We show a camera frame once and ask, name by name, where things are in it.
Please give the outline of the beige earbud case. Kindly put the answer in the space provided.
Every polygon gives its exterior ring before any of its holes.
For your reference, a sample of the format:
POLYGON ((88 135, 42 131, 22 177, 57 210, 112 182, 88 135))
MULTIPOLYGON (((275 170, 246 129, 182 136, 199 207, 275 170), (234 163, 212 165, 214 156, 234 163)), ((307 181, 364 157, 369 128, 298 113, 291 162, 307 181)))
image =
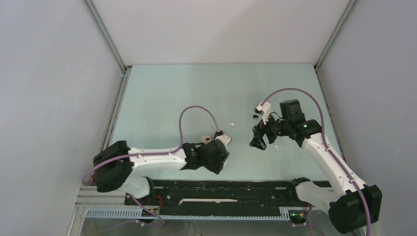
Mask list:
POLYGON ((209 136, 209 135, 204 135, 202 138, 201 138, 201 142, 203 143, 203 144, 207 144, 207 143, 209 143, 209 142, 211 142, 212 141, 212 138, 211 138, 211 136, 209 136))

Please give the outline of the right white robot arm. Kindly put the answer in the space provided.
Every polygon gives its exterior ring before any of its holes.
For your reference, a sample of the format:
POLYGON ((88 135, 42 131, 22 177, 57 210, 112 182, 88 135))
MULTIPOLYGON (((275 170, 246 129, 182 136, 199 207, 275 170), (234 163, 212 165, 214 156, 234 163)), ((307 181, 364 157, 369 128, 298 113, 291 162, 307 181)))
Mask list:
POLYGON ((270 103, 262 102, 255 108, 262 119, 252 128, 253 139, 249 145, 265 150, 265 138, 273 144, 277 137, 289 137, 312 157, 332 188, 326 190, 306 177, 295 178, 288 183, 288 203, 312 204, 329 216, 341 234, 376 223, 382 203, 379 187, 369 186, 354 173, 327 141, 321 125, 314 119, 305 119, 298 100, 281 102, 280 109, 282 117, 275 119, 270 103))

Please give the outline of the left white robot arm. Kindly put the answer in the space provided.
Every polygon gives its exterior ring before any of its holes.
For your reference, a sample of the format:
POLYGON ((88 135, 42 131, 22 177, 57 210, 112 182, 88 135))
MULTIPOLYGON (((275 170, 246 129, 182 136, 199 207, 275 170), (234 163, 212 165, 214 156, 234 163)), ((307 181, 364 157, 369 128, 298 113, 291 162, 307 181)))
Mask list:
POLYGON ((139 150, 129 147, 124 140, 117 141, 93 158, 96 190, 101 193, 120 190, 149 205, 155 200, 155 191, 145 171, 204 167, 219 174, 229 156, 227 147, 231 140, 221 135, 207 143, 184 143, 177 152, 139 150))

